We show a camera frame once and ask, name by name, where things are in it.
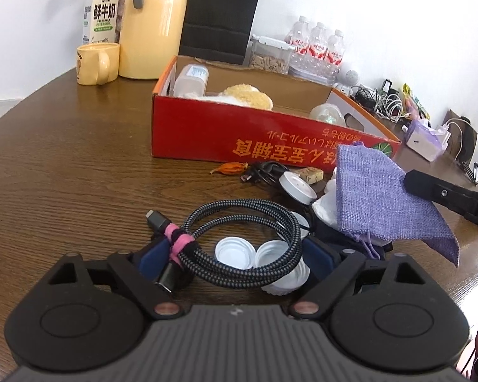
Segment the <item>white round lid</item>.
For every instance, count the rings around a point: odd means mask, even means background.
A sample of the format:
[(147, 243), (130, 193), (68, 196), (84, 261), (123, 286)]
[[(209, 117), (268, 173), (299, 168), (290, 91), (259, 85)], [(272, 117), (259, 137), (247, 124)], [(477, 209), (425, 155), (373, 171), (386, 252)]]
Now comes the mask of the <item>white round lid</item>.
[(284, 172), (279, 177), (279, 184), (291, 198), (303, 205), (311, 205), (317, 200), (317, 193), (296, 173)]

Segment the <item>yellow ceramic mug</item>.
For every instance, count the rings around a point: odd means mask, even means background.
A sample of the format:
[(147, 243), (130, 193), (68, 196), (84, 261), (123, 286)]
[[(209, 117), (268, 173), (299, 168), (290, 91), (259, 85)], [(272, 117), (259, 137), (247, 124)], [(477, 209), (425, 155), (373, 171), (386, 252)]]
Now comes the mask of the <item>yellow ceramic mug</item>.
[(79, 85), (106, 85), (118, 77), (120, 45), (97, 42), (76, 50), (76, 81)]

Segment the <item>plush corgi toy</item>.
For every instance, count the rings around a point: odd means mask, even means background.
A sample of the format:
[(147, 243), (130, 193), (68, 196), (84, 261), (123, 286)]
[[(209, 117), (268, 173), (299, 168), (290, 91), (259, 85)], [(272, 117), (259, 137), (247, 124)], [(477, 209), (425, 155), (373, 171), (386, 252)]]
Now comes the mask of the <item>plush corgi toy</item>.
[(252, 85), (232, 85), (220, 93), (221, 96), (234, 97), (241, 105), (258, 110), (272, 110), (273, 100)]

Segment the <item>white power adapter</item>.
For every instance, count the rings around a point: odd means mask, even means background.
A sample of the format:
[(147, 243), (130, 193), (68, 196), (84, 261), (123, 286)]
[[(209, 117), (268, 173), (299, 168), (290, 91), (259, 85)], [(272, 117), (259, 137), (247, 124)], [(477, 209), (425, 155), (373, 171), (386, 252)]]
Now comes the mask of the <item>white power adapter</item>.
[(463, 141), (464, 133), (469, 124), (470, 123), (466, 121), (466, 119), (461, 117), (446, 118), (441, 126), (448, 132), (447, 142), (449, 144), (454, 144)]

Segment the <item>white plastic lid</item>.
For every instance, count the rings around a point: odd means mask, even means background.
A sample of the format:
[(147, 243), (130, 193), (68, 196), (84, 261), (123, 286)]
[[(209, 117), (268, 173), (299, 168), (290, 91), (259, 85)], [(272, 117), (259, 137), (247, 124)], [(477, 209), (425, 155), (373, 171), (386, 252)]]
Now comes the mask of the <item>white plastic lid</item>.
[(248, 270), (255, 265), (256, 249), (244, 238), (222, 238), (217, 242), (214, 253), (219, 262), (237, 269)]

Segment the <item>white plastic rectangular case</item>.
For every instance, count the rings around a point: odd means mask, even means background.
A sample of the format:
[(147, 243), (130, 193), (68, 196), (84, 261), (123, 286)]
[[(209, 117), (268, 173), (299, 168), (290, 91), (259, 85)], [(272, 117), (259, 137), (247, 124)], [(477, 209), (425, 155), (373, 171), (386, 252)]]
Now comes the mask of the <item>white plastic rectangular case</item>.
[(207, 67), (189, 64), (185, 66), (175, 80), (174, 97), (203, 97), (209, 79)]

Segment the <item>purple fabric pouch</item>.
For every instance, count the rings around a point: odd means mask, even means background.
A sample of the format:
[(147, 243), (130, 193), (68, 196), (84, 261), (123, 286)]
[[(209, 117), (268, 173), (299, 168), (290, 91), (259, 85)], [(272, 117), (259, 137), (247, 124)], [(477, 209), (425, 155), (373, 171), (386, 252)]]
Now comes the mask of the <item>purple fabric pouch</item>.
[(460, 245), (435, 205), (408, 193), (406, 173), (385, 153), (364, 145), (337, 148), (337, 226), (370, 243), (419, 240), (454, 265)]

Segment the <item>middle water bottle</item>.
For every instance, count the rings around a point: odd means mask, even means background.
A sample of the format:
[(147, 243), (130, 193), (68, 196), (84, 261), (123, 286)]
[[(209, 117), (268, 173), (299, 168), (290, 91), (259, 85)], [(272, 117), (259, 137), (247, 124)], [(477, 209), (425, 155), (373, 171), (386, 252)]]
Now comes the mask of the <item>middle water bottle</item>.
[(328, 35), (323, 23), (317, 23), (312, 29), (307, 48), (306, 68), (313, 74), (319, 73), (319, 67), (327, 52)]

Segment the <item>white milk carton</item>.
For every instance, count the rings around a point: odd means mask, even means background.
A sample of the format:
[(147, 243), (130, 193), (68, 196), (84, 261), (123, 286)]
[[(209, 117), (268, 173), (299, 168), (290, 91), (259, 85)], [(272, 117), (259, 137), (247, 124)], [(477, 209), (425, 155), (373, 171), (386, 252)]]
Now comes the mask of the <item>white milk carton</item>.
[(114, 42), (119, 0), (84, 0), (83, 44)]

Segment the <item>left water bottle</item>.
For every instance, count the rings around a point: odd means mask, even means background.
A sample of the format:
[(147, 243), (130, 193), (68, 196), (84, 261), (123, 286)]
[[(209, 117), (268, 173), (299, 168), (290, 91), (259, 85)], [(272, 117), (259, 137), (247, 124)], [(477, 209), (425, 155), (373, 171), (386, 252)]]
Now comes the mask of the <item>left water bottle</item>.
[(294, 46), (294, 51), (290, 59), (291, 67), (299, 66), (304, 60), (308, 49), (310, 33), (310, 26), (307, 19), (304, 16), (300, 16), (285, 37), (286, 43)]

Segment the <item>white plastic bag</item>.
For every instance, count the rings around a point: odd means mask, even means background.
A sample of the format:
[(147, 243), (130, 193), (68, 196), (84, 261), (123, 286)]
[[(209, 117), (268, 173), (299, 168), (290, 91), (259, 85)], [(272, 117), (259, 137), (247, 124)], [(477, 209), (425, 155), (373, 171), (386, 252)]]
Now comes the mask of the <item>white plastic bag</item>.
[(339, 231), (338, 226), (338, 197), (341, 194), (341, 186), (337, 182), (337, 168), (332, 171), (330, 180), (324, 187), (324, 195), (312, 204), (312, 210), (316, 218), (328, 227)]

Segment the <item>yellow thermos jug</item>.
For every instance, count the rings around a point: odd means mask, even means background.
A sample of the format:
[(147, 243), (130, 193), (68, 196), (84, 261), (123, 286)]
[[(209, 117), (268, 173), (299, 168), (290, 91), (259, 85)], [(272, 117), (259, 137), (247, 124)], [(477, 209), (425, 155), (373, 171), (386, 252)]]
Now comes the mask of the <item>yellow thermos jug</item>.
[(125, 0), (119, 75), (158, 79), (178, 54), (186, 0)]

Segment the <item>dried orange flower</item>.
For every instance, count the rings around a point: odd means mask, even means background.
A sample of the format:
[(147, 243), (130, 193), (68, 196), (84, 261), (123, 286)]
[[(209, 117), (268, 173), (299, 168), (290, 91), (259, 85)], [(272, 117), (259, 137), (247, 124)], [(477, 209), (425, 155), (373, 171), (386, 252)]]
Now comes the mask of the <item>dried orange flower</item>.
[(248, 163), (228, 162), (212, 169), (210, 174), (219, 173), (222, 175), (240, 175), (243, 174), (249, 167)]

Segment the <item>colourful snack packet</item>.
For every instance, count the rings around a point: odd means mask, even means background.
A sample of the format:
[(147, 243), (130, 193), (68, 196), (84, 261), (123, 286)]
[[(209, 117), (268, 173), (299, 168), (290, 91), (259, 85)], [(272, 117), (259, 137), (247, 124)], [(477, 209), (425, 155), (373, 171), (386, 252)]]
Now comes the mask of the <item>colourful snack packet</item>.
[(430, 120), (430, 115), (407, 84), (402, 86), (402, 103), (407, 117), (411, 120)]

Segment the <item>small wrapped candy block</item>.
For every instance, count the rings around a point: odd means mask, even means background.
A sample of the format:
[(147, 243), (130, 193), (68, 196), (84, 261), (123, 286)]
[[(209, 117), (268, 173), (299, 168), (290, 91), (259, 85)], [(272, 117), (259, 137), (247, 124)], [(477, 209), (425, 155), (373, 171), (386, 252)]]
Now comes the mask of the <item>small wrapped candy block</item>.
[(294, 169), (293, 173), (298, 175), (308, 185), (315, 185), (324, 179), (324, 171), (313, 166)]

